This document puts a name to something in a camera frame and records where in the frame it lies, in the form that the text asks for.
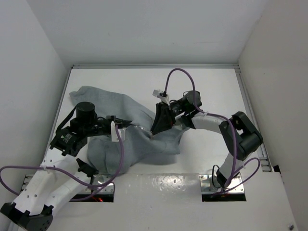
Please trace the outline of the grey zip jacket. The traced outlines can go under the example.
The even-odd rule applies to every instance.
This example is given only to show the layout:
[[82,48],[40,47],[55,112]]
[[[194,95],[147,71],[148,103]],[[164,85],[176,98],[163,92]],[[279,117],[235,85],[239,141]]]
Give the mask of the grey zip jacket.
[[[123,142],[124,160],[120,173],[143,159],[155,156],[180,154],[180,140],[187,128],[176,126],[159,133],[150,139],[150,128],[155,113],[131,97],[90,86],[82,86],[70,94],[73,105],[90,102],[95,105],[98,116],[116,116],[132,121],[126,130]],[[109,136],[91,137],[88,143],[87,160],[102,174],[114,174],[120,161],[119,143],[112,142]]]

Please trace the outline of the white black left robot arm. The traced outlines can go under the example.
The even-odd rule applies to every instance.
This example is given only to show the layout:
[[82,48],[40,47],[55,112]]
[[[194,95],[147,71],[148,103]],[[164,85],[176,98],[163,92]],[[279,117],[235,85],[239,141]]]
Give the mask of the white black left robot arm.
[[[38,167],[19,166],[19,169],[35,170],[26,187],[16,193],[12,202],[4,203],[0,212],[26,231],[45,231],[55,214],[82,190],[89,188],[88,200],[113,183],[124,162],[126,128],[132,124],[116,116],[97,116],[95,105],[80,102],[62,121],[55,132],[45,157]],[[120,161],[115,174],[104,183],[92,184],[99,173],[77,157],[89,137],[110,136],[120,145]]]

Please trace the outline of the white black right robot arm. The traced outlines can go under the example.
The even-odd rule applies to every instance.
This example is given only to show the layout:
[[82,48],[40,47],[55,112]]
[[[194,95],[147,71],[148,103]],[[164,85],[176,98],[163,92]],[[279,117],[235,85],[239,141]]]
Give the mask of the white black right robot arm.
[[221,134],[229,151],[224,163],[217,170],[212,185],[226,188],[239,173],[247,157],[263,143],[263,138],[244,112],[237,112],[227,119],[211,113],[201,113],[201,96],[198,91],[188,91],[179,100],[169,100],[166,92],[154,90],[153,96],[160,99],[151,127],[153,135],[176,126],[204,129]]

